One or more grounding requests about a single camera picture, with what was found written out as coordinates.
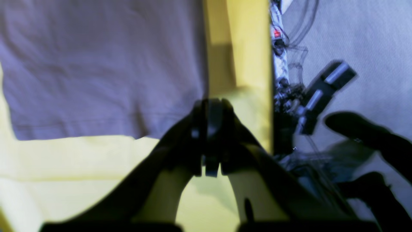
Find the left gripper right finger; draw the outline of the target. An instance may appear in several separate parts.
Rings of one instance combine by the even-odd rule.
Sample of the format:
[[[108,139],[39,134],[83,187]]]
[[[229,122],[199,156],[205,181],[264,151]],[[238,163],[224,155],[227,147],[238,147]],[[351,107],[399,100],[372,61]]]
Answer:
[[[228,176],[240,232],[378,232],[310,193],[265,151],[226,99],[208,100],[208,176]]]

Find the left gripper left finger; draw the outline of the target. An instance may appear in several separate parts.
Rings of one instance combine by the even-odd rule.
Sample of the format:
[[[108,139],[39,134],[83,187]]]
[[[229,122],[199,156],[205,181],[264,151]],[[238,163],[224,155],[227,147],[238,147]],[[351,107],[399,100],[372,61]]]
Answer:
[[[176,225],[181,194],[201,175],[207,100],[176,123],[153,151],[108,195],[78,216],[47,223],[42,232],[181,232]]]

